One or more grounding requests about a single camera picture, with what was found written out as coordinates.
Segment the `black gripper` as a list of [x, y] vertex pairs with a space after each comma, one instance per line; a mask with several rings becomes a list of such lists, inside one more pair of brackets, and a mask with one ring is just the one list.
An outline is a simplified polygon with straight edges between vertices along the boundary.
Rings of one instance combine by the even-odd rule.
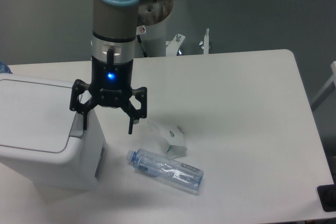
[[[91, 61], [91, 83], [88, 85], [76, 79], [71, 88], [70, 110], [83, 116], [83, 130], [87, 130], [88, 114], [96, 106], [121, 108], [129, 117], [128, 134], [132, 134], [133, 125], [147, 117], [147, 87], [131, 88], [133, 60], [126, 63], [103, 62], [95, 57]], [[89, 91], [91, 98], [85, 103], [79, 101], [79, 96]], [[136, 109], [131, 103], [131, 97], [140, 102]]]

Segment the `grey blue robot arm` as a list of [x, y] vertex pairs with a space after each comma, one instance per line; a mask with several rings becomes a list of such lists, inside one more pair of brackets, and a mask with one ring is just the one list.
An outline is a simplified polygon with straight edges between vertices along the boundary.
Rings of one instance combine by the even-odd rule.
[[139, 7], [170, 0], [93, 0], [91, 82], [77, 79], [70, 110], [82, 117], [96, 106], [121, 108], [130, 125], [147, 116], [147, 88], [131, 87]]

